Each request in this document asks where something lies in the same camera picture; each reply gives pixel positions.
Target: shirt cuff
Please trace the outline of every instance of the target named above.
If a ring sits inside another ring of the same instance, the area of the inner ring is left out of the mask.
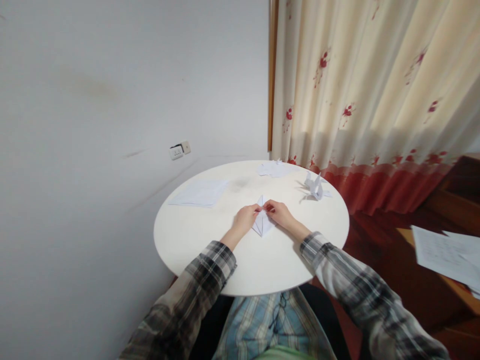
[[[219,242],[212,241],[201,252],[202,255],[211,259],[221,270],[221,282],[225,285],[226,281],[237,268],[237,259],[228,246]]]
[[[318,231],[309,234],[300,245],[301,255],[310,263],[314,261],[322,246],[327,243],[325,237]]]

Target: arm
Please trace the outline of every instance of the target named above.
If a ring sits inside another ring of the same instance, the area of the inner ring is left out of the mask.
[[[310,233],[285,205],[270,206],[270,216],[301,243],[300,252],[320,283],[367,334],[374,359],[449,359],[445,347],[425,332],[372,268],[327,242],[321,233]]]
[[[225,236],[185,268],[133,332],[119,359],[188,359],[202,319],[237,266],[232,251],[252,227],[258,208],[243,207]]]

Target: person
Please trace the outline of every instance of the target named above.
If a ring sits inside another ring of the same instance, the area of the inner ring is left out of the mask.
[[[188,359],[202,319],[237,266],[234,250],[262,210],[245,206],[220,241],[212,241],[162,295],[133,332],[120,359]],[[400,297],[369,266],[297,221],[284,203],[263,210],[301,243],[300,253],[323,287],[361,328],[373,359],[449,359]],[[236,297],[214,359],[336,359],[321,323],[298,289]]]

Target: folded paper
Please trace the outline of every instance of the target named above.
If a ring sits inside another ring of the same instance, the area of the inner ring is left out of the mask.
[[[265,202],[266,200],[262,195],[258,199],[257,204],[263,207]],[[255,223],[251,228],[255,230],[258,235],[264,238],[265,235],[270,231],[270,229],[273,228],[275,225],[275,221],[270,219],[266,211],[262,209],[262,211],[260,211],[260,213],[256,216]]]
[[[270,175],[272,178],[281,178],[298,170],[299,168],[296,168],[296,166],[288,166],[278,159],[277,161],[267,161],[260,164],[256,172],[260,176]]]
[[[310,172],[306,173],[305,186],[310,190],[308,196],[313,196],[317,200],[321,200],[324,196],[331,198],[332,194],[328,190],[322,188],[322,183],[327,183],[328,181],[322,178],[320,175],[316,177],[315,180],[311,179]]]
[[[168,203],[170,205],[213,208],[229,182],[226,180],[197,180],[188,184]]]

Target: left hand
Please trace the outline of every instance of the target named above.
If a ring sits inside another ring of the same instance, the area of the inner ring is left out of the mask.
[[[222,237],[220,242],[227,245],[230,250],[234,250],[240,240],[254,225],[257,215],[262,211],[258,204],[242,207],[233,219],[233,225],[230,230]]]
[[[262,211],[262,208],[258,204],[247,205],[242,207],[233,219],[233,225],[231,229],[239,234],[241,238],[250,230],[254,225],[257,215]]]

